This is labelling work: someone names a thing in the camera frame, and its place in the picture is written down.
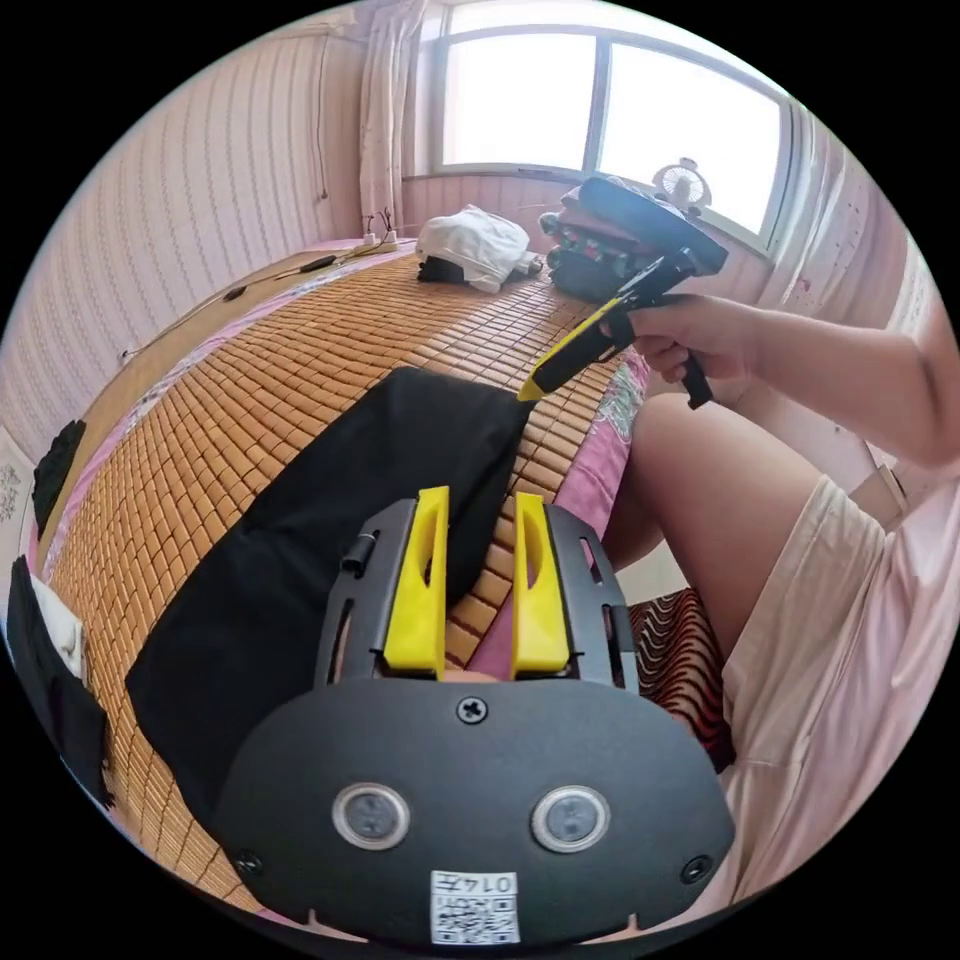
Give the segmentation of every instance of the leg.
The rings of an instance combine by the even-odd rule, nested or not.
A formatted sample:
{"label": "leg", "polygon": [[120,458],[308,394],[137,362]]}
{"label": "leg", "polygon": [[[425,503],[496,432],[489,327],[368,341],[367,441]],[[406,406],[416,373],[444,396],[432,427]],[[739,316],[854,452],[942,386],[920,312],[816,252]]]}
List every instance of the leg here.
{"label": "leg", "polygon": [[605,546],[622,566],[662,532],[726,660],[820,476],[731,410],[654,397],[637,416]]}

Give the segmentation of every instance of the qr code sticker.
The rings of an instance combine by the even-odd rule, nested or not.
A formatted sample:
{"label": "qr code sticker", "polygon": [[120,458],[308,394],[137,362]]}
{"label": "qr code sticker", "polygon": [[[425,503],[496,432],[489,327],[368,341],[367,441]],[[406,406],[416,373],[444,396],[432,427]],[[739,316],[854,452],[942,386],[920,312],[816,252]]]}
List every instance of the qr code sticker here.
{"label": "qr code sticker", "polygon": [[430,926],[435,944],[519,943],[517,875],[434,870]]}

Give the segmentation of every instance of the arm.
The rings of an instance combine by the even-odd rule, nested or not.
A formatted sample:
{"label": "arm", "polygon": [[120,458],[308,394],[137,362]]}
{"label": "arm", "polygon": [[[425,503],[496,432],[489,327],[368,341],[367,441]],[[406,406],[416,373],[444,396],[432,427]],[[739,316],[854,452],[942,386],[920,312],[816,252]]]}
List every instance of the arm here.
{"label": "arm", "polygon": [[668,382],[692,350],[708,377],[762,380],[918,466],[960,456],[960,350],[939,296],[916,342],[693,295],[631,321],[637,349]]}
{"label": "arm", "polygon": [[960,350],[939,298],[917,342],[884,330],[751,313],[754,376],[919,466],[960,456]]}

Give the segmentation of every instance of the screw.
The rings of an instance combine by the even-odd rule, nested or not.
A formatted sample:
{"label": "screw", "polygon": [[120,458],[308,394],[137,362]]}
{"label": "screw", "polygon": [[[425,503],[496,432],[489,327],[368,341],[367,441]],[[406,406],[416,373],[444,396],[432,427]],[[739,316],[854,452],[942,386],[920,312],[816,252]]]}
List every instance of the screw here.
{"label": "screw", "polygon": [[464,723],[480,723],[487,716],[487,705],[479,697],[464,697],[457,704],[457,716]]}
{"label": "screw", "polygon": [[694,857],[680,871],[680,882],[686,884],[697,883],[710,872],[712,866],[713,861],[706,854]]}
{"label": "screw", "polygon": [[263,862],[249,850],[243,850],[237,854],[233,865],[237,868],[237,873],[245,873],[248,876],[259,876],[263,873]]}

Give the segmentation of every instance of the bamboo mat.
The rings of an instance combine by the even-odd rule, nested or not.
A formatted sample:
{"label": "bamboo mat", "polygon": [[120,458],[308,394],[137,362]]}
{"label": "bamboo mat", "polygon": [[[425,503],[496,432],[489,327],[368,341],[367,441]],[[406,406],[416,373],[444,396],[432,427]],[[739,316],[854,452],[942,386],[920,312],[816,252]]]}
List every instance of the bamboo mat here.
{"label": "bamboo mat", "polygon": [[[119,818],[161,865],[248,910],[259,905],[191,817],[126,695],[152,625],[254,497],[389,370],[420,366],[516,390],[592,310],[545,278],[490,297],[419,283],[416,271],[403,257],[337,280],[189,370],[104,463],[52,571],[51,586],[85,626]],[[452,668],[469,660],[509,593],[513,494],[552,501],[616,366],[584,371],[531,415],[485,569],[449,613]]]}

